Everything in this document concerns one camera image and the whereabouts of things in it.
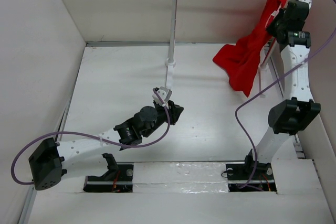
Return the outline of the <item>red t shirt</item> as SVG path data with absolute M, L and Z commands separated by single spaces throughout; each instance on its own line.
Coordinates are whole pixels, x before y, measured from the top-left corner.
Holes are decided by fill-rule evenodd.
M 285 6 L 287 0 L 267 0 L 258 23 L 252 32 L 239 39 L 235 45 L 224 45 L 214 56 L 213 62 L 225 70 L 229 85 L 248 97 L 260 64 L 260 52 L 272 38 L 266 32 L 269 15 Z

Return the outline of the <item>pink clothes hanger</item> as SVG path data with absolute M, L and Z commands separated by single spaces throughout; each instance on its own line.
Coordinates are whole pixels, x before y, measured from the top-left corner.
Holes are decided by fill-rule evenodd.
M 280 10 L 281 10 L 281 9 L 277 9 L 277 10 L 273 11 L 273 12 L 269 15 L 269 17 L 268 17 L 268 19 L 267 19 L 267 23 L 268 23 L 268 24 L 270 24 L 270 23 L 276 18 L 276 16 L 279 14 Z

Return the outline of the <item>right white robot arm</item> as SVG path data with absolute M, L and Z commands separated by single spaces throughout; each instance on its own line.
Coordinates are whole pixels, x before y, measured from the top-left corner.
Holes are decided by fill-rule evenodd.
M 287 73 L 283 101 L 270 109 L 265 135 L 256 146 L 253 159 L 242 166 L 243 174 L 255 178 L 261 173 L 260 164 L 269 164 L 292 135 L 303 131 L 320 113 L 321 105 L 314 102 L 309 88 L 308 57 L 310 33 L 303 30 L 311 8 L 311 0 L 289 1 L 266 27 L 279 44 L 283 68 Z

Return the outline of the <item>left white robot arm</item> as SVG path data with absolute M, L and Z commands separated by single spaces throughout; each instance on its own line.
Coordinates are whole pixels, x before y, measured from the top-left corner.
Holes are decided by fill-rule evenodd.
M 122 151 L 144 147 L 144 138 L 151 136 L 163 124 L 167 127 L 175 125 L 184 111 L 182 106 L 173 101 L 165 105 L 158 102 L 153 104 L 98 135 L 72 132 L 72 135 L 81 138 L 71 142 L 56 142 L 52 134 L 42 136 L 40 144 L 28 159 L 35 189 L 50 189 L 62 179 L 74 177 L 75 164 L 95 155 L 102 155 L 107 161 L 100 165 L 98 179 L 108 181 L 119 178 L 120 168 L 111 148 L 117 146 Z

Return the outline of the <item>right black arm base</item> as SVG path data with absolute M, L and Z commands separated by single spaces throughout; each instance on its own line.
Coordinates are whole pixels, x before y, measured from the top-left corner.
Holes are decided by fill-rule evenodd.
M 229 192 L 277 191 L 271 164 L 257 162 L 255 168 L 253 155 L 250 150 L 243 162 L 225 165 L 221 176 L 227 179 Z

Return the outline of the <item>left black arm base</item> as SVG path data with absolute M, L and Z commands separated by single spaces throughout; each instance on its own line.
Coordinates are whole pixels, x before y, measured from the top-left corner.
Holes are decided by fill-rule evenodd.
M 86 176 L 83 191 L 86 193 L 132 193 L 133 163 L 117 163 L 109 153 L 102 154 L 107 171 L 101 176 Z

